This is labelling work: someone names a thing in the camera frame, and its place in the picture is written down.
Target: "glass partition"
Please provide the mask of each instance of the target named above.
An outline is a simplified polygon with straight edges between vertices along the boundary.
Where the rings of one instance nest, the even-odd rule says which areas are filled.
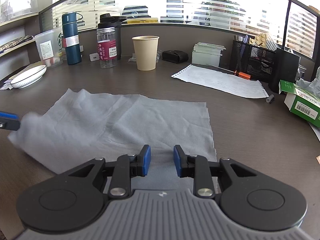
[[[282,44],[288,0],[66,0],[42,15],[43,30],[61,28],[61,15],[83,15],[79,30],[97,28],[99,16],[156,17],[159,23],[201,25],[239,33],[269,33]],[[292,4],[286,45],[312,57],[317,17]]]

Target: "gray cloth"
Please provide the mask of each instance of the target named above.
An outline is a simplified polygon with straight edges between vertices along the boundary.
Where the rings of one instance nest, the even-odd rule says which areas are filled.
[[[151,146],[148,175],[133,178],[132,188],[192,188],[193,179],[179,178],[173,146],[186,154],[216,161],[206,103],[147,98],[142,95],[76,93],[70,89],[49,111],[28,113],[9,140],[55,173],[95,157],[115,161]]]

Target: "green tissue box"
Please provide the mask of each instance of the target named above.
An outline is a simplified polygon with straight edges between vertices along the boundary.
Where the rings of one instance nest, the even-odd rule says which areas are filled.
[[[279,94],[287,92],[284,103],[290,112],[320,127],[320,98],[288,81],[280,80]]]

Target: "red label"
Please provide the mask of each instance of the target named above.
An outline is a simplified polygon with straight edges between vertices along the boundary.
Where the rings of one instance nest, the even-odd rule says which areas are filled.
[[[116,40],[98,41],[100,60],[114,59],[117,56]]]
[[[62,38],[62,47],[65,48],[67,46],[66,38]]]

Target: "black mesh pen holder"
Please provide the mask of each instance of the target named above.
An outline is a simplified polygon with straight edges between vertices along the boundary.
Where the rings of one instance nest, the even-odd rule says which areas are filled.
[[[233,40],[229,69],[247,73],[252,79],[268,83],[275,54],[269,49]]]

